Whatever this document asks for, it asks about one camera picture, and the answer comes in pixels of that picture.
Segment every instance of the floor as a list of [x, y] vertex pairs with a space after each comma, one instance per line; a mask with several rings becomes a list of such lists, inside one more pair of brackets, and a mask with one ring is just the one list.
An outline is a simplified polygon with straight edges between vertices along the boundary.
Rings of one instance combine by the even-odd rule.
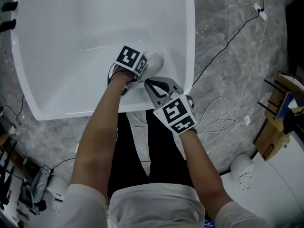
[[[251, 1], [195, 0], [195, 78], [226, 46], [243, 23], [255, 16], [251, 9]], [[250, 116], [251, 124], [249, 126], [238, 124], [229, 130], [214, 133], [211, 136], [206, 136], [204, 133], [199, 134], [204, 148], [218, 171], [228, 169], [231, 162], [240, 153], [250, 154], [254, 151], [252, 140], [264, 120], [264, 111], [257, 105], [257, 101], [266, 100], [271, 90], [263, 83], [263, 80], [265, 78], [271, 80], [279, 69], [286, 68], [285, 7], [291, 0], [265, 1], [268, 21], [257, 57], [257, 50], [265, 27], [265, 22], [261, 19], [252, 20], [242, 29], [228, 48], [208, 67], [190, 94], [195, 102], [194, 110], [198, 120], [201, 119], [210, 103], [220, 96], [225, 96], [231, 105], [229, 115], [238, 102], [231, 119], [242, 121], [246, 114]], [[8, 14], [2, 13], [1, 21], [8, 19], [8, 16]], [[0, 105], [10, 105], [15, 112], [18, 112], [23, 93], [14, 67], [9, 33], [0, 34], [0, 52]], [[246, 84], [255, 57], [256, 63]], [[198, 132], [202, 132], [207, 124], [217, 119], [226, 119], [228, 108], [229, 105], [224, 98], [219, 99], [206, 112], [203, 121], [198, 126]], [[136, 112], [135, 114], [139, 119], [145, 121], [144, 113]], [[39, 122], [32, 115], [26, 99], [20, 115], [21, 126], [17, 125], [14, 115], [8, 109], [5, 110], [5, 115], [18, 127], [14, 138], [19, 142], [17, 145], [19, 152], [37, 164], [50, 168], [62, 160], [75, 157], [74, 151], [77, 142], [89, 119], [89, 117], [83, 117]], [[144, 126], [131, 114], [128, 116], [131, 125]], [[235, 123], [237, 122], [229, 121], [225, 128], [229, 128]], [[222, 121], [218, 121], [208, 130], [216, 131], [222, 124]], [[133, 136], [140, 159], [149, 160], [146, 129], [133, 128]], [[180, 140], [176, 139], [176, 143], [183, 153]], [[69, 181], [73, 164], [74, 161], [63, 163], [55, 169], [55, 174]]]

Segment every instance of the power plug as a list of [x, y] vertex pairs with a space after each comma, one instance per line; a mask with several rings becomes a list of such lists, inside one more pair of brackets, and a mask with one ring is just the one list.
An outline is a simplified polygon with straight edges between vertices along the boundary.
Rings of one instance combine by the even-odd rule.
[[79, 142], [77, 142], [76, 148], [75, 148], [75, 153], [77, 153], [79, 147]]
[[250, 117], [249, 117], [249, 115], [247, 114], [246, 116], [244, 116], [244, 120], [245, 120], [245, 124], [246, 124], [246, 126], [248, 126], [250, 123], [251, 123], [251, 121], [250, 121]]
[[[253, 8], [253, 10], [254, 10], [257, 14], [258, 14], [258, 12], [261, 11], [261, 9], [262, 9], [261, 6], [260, 6], [257, 2], [255, 2], [255, 3], [253, 4], [252, 8]], [[262, 20], [264, 20], [264, 21], [267, 20], [267, 14], [265, 13], [265, 11], [260, 12], [260, 13], [259, 13], [259, 17], [260, 17]]]

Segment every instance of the blue object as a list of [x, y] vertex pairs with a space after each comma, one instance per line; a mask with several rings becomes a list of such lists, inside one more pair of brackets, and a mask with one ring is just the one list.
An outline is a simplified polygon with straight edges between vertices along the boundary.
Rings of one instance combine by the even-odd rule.
[[204, 227], [215, 227], [211, 220], [205, 220]]
[[294, 98], [293, 94], [291, 92], [288, 92], [285, 96], [285, 99], [279, 109], [279, 112], [276, 116], [277, 119], [281, 118], [281, 117], [285, 117], [287, 112], [290, 111], [290, 109], [288, 108], [289, 103], [292, 101], [292, 99]]

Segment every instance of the white bathtub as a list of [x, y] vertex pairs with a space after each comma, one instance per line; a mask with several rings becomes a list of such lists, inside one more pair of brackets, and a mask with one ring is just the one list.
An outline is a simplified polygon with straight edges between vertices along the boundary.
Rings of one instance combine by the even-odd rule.
[[[158, 76], [185, 92], [194, 73], [194, 0], [18, 0], [11, 43], [18, 78], [37, 120], [92, 115], [123, 45], [164, 55]], [[119, 111], [153, 109], [133, 84]]]

